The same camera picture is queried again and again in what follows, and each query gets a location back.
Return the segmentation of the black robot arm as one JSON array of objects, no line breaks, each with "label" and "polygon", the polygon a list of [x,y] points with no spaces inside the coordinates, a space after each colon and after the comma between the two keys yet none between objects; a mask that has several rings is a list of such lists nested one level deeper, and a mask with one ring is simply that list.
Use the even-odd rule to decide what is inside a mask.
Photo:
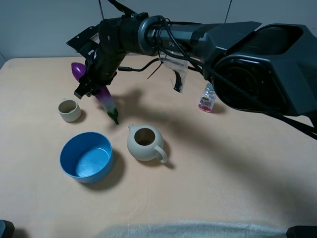
[{"label": "black robot arm", "polygon": [[111,84],[128,53],[169,51],[202,63],[204,79],[229,107],[262,110],[228,86],[233,83],[286,116],[317,113],[317,39],[305,25],[236,22],[171,22],[161,16],[105,19],[68,41],[86,59],[86,75],[74,94],[96,94]]}]

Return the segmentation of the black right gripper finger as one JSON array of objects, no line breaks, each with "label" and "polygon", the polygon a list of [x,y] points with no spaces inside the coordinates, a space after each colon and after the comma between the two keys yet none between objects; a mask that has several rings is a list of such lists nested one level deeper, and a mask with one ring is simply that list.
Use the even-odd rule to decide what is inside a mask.
[{"label": "black right gripper finger", "polygon": [[95,97],[111,97],[111,94],[106,84],[100,84],[98,82],[94,82],[93,87],[94,87],[93,95]]}]

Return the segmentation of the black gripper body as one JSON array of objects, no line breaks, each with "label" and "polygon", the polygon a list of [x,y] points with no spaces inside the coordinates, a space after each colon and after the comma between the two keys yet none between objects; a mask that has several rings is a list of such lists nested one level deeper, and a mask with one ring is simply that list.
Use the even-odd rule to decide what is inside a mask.
[{"label": "black gripper body", "polygon": [[128,52],[139,52],[137,34],[140,20],[119,17],[102,20],[67,42],[85,59],[86,72],[92,80],[109,85]]}]

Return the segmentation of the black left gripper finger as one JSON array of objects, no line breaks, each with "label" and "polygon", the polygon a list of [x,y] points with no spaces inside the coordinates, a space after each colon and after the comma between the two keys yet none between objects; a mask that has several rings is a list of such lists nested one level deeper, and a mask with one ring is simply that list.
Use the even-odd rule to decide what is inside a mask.
[{"label": "black left gripper finger", "polygon": [[79,86],[75,89],[74,95],[82,99],[87,94],[96,94],[99,91],[99,84],[84,74],[79,80]]}]

